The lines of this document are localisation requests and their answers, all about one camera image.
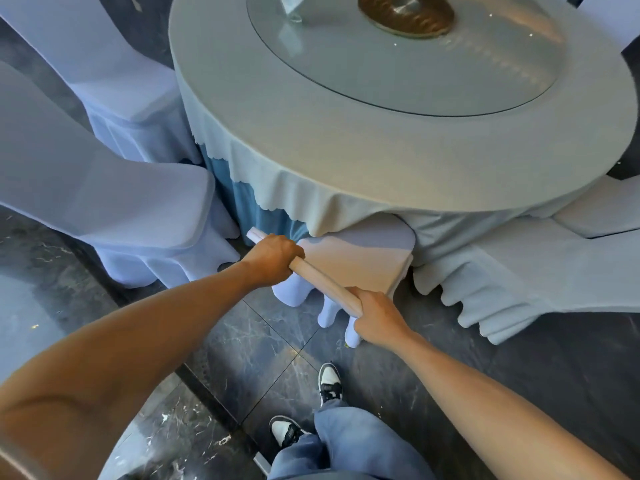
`black and white sneaker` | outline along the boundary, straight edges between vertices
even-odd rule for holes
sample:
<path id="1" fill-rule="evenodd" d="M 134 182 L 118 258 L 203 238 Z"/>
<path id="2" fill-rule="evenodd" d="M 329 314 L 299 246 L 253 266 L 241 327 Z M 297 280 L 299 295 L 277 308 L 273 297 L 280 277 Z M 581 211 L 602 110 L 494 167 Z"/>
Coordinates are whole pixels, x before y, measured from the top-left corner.
<path id="1" fill-rule="evenodd" d="M 322 397 L 321 405 L 332 399 L 342 399 L 342 383 L 338 369 L 332 363 L 324 363 L 318 373 L 318 389 Z"/>
<path id="2" fill-rule="evenodd" d="M 286 448 L 295 444 L 302 435 L 308 435 L 308 432 L 300 428 L 300 425 L 287 416 L 274 416 L 269 421 L 269 429 L 271 434 L 280 448 Z"/>

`person's left hand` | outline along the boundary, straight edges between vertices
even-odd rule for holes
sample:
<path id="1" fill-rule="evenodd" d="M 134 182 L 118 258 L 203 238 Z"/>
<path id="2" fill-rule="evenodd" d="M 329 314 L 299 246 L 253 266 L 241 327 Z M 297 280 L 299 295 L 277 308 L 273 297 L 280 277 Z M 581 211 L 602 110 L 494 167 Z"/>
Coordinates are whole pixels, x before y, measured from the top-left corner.
<path id="1" fill-rule="evenodd" d="M 283 235 L 269 234 L 249 251 L 242 262 L 249 265 L 255 286 L 273 286 L 291 276 L 294 257 L 305 258 L 305 250 Z"/>

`person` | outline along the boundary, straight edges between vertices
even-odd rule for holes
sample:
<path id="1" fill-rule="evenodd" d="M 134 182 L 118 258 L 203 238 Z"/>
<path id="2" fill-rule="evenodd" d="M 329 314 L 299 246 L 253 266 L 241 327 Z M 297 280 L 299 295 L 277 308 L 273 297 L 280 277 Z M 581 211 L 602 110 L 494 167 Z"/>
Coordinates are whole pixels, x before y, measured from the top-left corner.
<path id="1" fill-rule="evenodd" d="M 247 293 L 284 281 L 295 256 L 304 251 L 270 235 L 226 270 L 110 313 L 28 361 L 0 386 L 0 478 L 97 478 L 160 381 Z M 626 478 L 531 403 L 412 332 L 389 298 L 351 291 L 364 310 L 356 331 L 404 360 L 500 480 Z M 317 434 L 272 420 L 284 448 L 269 478 L 433 478 L 391 428 L 347 406 L 332 365 L 322 367 L 319 389 Z M 318 472 L 325 452 L 328 469 Z"/>

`pant leg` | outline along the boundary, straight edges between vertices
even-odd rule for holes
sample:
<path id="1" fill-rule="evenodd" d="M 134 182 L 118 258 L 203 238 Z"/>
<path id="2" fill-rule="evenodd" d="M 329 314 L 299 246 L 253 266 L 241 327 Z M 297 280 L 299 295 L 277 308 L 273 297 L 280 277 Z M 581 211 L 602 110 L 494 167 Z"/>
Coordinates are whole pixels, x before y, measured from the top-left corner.
<path id="1" fill-rule="evenodd" d="M 324 445 L 318 435 L 303 435 L 297 443 L 276 455 L 267 480 L 316 472 L 320 469 L 319 462 L 323 452 Z"/>
<path id="2" fill-rule="evenodd" d="M 334 399 L 316 411 L 315 423 L 332 470 L 389 480 L 435 480 L 420 453 L 367 411 Z"/>

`brown round centerpiece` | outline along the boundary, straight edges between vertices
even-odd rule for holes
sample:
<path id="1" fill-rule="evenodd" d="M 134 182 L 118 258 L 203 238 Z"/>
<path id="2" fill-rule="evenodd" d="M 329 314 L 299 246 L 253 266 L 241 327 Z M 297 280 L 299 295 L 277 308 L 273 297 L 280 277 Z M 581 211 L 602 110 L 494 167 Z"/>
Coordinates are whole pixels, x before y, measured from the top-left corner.
<path id="1" fill-rule="evenodd" d="M 451 30 L 454 12 L 446 0 L 358 0 L 378 28 L 410 38 L 433 38 Z"/>

